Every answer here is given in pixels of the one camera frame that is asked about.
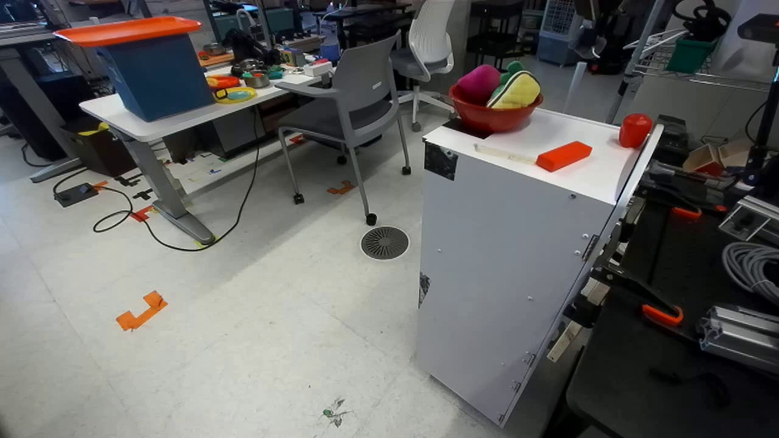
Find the grey office chair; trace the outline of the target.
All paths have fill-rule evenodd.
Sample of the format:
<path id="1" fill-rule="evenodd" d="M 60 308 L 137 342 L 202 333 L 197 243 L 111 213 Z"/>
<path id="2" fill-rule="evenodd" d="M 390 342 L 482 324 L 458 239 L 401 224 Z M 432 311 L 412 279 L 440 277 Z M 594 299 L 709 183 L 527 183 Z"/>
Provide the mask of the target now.
<path id="1" fill-rule="evenodd" d="M 392 52 L 398 38 L 401 35 L 393 32 L 379 42 L 345 48 L 335 62 L 335 70 L 330 73 L 329 88 L 283 82 L 283 89 L 307 97 L 307 105 L 291 110 L 277 121 L 277 142 L 290 172 L 295 204 L 302 204 L 305 195 L 298 191 L 287 137 L 305 134 L 317 142 L 335 144 L 347 154 L 347 163 L 359 189 L 364 224 L 378 224 L 378 213 L 368 201 L 357 150 L 373 139 L 381 137 L 390 126 L 396 126 L 398 134 L 403 132 L 392 65 Z M 403 134 L 398 137 L 398 148 L 406 159 L 409 146 Z M 409 159 L 403 161 L 401 172 L 412 172 Z"/>

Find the orange floor tape marker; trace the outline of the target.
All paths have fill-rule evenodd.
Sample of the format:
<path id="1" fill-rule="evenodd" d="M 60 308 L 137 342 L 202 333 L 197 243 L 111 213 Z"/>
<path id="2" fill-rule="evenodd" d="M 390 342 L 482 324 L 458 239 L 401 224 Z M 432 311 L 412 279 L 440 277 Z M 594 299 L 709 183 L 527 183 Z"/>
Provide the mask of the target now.
<path id="1" fill-rule="evenodd" d="M 117 316 L 117 325 L 121 330 L 137 330 L 141 329 L 145 322 L 151 322 L 160 308 L 165 308 L 168 301 L 160 292 L 149 292 L 143 296 L 143 308 L 141 311 L 124 311 Z"/>

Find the blue bin orange lid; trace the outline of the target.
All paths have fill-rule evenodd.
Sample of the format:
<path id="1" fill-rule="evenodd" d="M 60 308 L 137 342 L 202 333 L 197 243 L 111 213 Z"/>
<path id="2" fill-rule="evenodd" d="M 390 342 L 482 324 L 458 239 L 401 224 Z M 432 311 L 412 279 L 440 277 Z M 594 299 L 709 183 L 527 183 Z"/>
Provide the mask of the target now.
<path id="1" fill-rule="evenodd" d="M 197 20 L 156 14 L 57 28 L 55 37 L 94 52 L 124 108 L 143 121 L 212 105 L 189 37 Z"/>

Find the magenta plush toy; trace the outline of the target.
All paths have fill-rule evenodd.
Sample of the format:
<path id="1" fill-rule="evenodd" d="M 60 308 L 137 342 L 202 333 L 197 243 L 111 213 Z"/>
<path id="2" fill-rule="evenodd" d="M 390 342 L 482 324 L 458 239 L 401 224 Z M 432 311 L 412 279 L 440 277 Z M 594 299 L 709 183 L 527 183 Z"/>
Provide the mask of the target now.
<path id="1" fill-rule="evenodd" d="M 493 65 L 482 62 L 469 73 L 464 73 L 462 77 L 458 77 L 452 89 L 464 101 L 485 105 L 491 97 L 498 80 L 502 80 L 502 73 Z"/>

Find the black perforated table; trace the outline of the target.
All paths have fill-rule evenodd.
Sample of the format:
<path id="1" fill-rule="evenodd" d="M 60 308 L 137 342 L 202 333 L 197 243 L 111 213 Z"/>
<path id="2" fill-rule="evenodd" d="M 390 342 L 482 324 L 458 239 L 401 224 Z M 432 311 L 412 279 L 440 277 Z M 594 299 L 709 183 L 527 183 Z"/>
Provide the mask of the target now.
<path id="1" fill-rule="evenodd" d="M 642 299 L 615 286 L 565 391 L 567 418 L 547 438 L 779 438 L 779 381 L 695 345 L 714 305 L 773 313 L 722 271 L 718 213 L 679 219 L 648 201 L 623 266 L 684 308 L 668 333 L 640 316 Z"/>

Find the orange black clamp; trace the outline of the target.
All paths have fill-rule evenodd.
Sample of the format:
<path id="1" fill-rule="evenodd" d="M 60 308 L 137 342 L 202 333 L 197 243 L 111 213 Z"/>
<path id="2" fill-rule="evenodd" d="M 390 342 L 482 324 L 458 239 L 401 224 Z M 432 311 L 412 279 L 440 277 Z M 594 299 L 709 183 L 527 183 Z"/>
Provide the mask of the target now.
<path id="1" fill-rule="evenodd" d="M 644 322 L 653 322 L 655 325 L 679 329 L 687 318 L 679 305 L 671 305 L 644 279 L 638 279 L 634 274 L 620 267 L 603 266 L 603 267 L 595 267 L 591 277 L 634 295 L 640 299 L 640 307 L 638 307 L 640 316 Z"/>
<path id="2" fill-rule="evenodd" d="M 660 201 L 668 207 L 668 213 L 679 222 L 699 222 L 703 217 L 700 207 L 687 199 L 682 191 L 642 183 L 640 195 L 644 199 Z"/>

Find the orange rectangular block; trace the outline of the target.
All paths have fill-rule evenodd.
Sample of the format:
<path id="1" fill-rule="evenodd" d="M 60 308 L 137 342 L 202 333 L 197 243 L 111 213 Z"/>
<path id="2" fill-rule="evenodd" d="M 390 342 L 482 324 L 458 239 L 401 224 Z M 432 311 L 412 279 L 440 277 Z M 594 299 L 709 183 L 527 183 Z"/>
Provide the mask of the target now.
<path id="1" fill-rule="evenodd" d="M 547 171 L 547 172 L 554 172 L 554 171 L 567 168 L 567 166 L 572 166 L 577 161 L 583 161 L 588 154 L 591 154 L 588 144 L 570 142 L 570 144 L 561 144 L 556 148 L 542 150 L 535 159 L 535 166 Z"/>

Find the white office chair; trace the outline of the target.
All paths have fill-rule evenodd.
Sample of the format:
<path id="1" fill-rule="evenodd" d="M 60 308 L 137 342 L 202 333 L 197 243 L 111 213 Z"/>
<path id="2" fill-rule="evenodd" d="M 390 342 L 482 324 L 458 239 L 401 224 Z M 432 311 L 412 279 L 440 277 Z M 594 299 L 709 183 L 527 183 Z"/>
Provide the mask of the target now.
<path id="1" fill-rule="evenodd" d="M 401 77 L 412 80 L 412 88 L 398 94 L 401 101 L 412 105 L 412 128 L 418 132 L 418 108 L 431 105 L 449 112 L 449 105 L 440 92 L 424 89 L 432 76 L 452 70 L 452 42 L 448 35 L 448 20 L 455 0 L 424 0 L 421 9 L 409 24 L 406 45 L 392 53 L 392 65 Z"/>

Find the round floor drain cover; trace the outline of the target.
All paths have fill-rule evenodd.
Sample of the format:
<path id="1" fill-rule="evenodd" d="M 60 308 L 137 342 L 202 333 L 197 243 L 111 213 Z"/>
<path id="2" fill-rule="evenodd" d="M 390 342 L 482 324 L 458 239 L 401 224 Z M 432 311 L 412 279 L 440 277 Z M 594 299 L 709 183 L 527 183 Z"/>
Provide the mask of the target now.
<path id="1" fill-rule="evenodd" d="M 409 235 L 393 226 L 378 226 L 363 235 L 359 249 L 375 260 L 392 260 L 409 249 Z"/>

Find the white toy cabinet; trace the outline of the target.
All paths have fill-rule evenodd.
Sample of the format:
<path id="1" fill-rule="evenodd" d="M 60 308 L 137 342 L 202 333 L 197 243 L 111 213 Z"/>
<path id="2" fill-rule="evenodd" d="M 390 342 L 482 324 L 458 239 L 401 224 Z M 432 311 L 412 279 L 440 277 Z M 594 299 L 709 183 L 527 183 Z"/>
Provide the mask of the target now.
<path id="1" fill-rule="evenodd" d="M 507 423 L 660 139 L 653 128 L 640 148 L 625 148 L 614 125 L 553 110 L 507 134 L 429 132 L 417 365 Z M 591 154 L 554 172 L 535 166 L 570 142 Z"/>

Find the yellow striped plush ball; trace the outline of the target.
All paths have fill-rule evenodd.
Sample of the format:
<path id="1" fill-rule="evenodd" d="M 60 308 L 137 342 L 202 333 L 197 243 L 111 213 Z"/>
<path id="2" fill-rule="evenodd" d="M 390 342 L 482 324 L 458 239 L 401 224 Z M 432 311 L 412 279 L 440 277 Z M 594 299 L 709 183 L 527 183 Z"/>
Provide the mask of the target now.
<path id="1" fill-rule="evenodd" d="M 490 110 L 520 110 L 539 97 L 539 82 L 525 73 L 515 70 L 507 82 L 502 82 L 487 100 Z"/>

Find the red toy pepper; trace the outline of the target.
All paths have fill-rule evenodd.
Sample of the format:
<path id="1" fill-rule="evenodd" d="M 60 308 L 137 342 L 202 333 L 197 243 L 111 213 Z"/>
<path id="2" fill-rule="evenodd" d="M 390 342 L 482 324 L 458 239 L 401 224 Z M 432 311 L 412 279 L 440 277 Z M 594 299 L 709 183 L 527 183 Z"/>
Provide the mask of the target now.
<path id="1" fill-rule="evenodd" d="M 625 148 L 640 148 L 644 137 L 653 132 L 653 120 L 648 115 L 628 115 L 620 121 L 619 144 Z"/>

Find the red bowl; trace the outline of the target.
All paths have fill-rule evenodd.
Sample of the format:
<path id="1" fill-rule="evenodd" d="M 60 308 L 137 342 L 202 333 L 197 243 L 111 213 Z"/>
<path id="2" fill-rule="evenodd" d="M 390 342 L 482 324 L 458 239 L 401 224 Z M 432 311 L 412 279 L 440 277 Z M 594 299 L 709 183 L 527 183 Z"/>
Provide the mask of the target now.
<path id="1" fill-rule="evenodd" d="M 479 101 L 473 101 L 466 92 L 458 86 L 448 89 L 449 105 L 458 115 L 458 126 L 466 134 L 490 137 L 515 132 L 522 121 L 530 120 L 537 101 L 519 110 L 491 110 Z"/>

